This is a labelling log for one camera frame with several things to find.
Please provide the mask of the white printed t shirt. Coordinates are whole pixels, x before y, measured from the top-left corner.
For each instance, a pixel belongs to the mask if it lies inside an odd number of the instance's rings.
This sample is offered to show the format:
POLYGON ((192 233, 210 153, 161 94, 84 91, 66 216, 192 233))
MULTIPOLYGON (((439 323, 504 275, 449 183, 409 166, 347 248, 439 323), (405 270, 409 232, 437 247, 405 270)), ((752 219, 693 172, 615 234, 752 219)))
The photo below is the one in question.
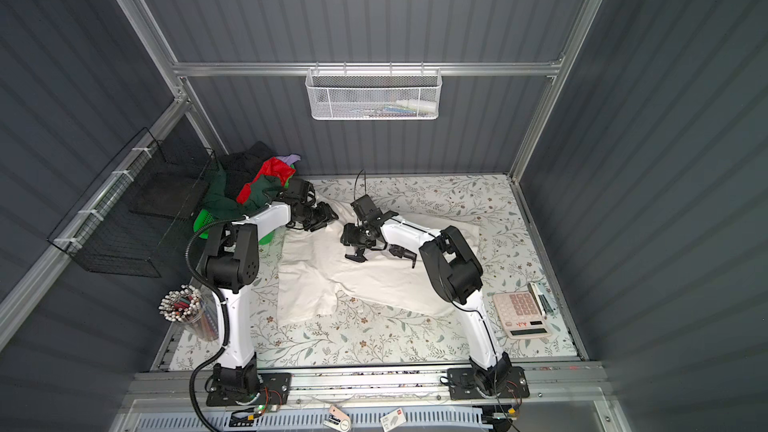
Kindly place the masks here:
POLYGON ((340 242, 343 226, 355 221, 349 204, 326 201, 339 216, 315 231, 289 230, 277 262, 277 322, 289 325, 337 310, 338 294, 428 316, 444 316, 453 307, 434 291, 422 261, 393 257, 388 252, 365 253, 364 263, 345 258, 340 242))

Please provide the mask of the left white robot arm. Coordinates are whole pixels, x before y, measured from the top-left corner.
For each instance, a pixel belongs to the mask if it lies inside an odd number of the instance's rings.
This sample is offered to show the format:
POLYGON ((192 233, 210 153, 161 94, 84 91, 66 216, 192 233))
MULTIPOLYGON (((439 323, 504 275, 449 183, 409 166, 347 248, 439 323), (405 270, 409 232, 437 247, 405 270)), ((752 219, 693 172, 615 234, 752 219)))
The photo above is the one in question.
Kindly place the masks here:
POLYGON ((218 220, 206 232, 200 266, 193 276, 213 293, 217 304, 219 350, 205 363, 212 368, 205 385, 208 406, 265 403, 257 354, 250 335, 252 284, 260 267, 259 241, 281 227, 314 232, 338 219, 316 198, 314 185, 291 179, 276 198, 250 215, 218 220))

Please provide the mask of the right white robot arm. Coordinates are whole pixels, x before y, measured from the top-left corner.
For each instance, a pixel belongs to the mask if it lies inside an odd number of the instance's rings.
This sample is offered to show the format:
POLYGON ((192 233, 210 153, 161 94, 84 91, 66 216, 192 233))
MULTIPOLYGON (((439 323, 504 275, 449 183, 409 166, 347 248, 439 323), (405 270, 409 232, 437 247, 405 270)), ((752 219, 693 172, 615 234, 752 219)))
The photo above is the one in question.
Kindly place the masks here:
POLYGON ((387 252, 413 266, 422 263, 437 296, 459 312, 478 392, 499 395, 512 365, 492 334, 482 296, 483 269, 461 231, 455 226, 429 228, 394 211, 384 212, 369 195, 354 200, 351 207, 356 222, 344 225, 340 242, 354 252, 345 258, 363 263, 370 250, 387 252))

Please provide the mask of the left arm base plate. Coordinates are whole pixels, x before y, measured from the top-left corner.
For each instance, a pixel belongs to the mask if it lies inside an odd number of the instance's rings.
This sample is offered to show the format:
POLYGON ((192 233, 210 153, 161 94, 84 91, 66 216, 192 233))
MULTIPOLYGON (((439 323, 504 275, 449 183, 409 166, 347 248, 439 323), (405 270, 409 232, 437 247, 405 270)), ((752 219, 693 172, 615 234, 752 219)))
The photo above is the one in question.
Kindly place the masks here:
POLYGON ((206 381, 209 407, 275 406, 286 403, 292 375, 288 373, 246 372, 244 369, 214 370, 206 381))

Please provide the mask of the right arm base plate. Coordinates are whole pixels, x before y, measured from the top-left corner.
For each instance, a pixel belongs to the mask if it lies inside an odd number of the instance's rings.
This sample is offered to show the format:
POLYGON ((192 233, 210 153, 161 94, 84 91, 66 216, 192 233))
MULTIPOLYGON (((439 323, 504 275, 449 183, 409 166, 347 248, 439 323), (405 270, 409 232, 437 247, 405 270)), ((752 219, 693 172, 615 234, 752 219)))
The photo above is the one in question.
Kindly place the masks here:
POLYGON ((528 381, 523 368, 512 366, 502 372, 485 372, 472 367, 450 368, 440 377, 440 383, 449 390, 452 400, 503 399, 516 400, 530 397, 528 381))

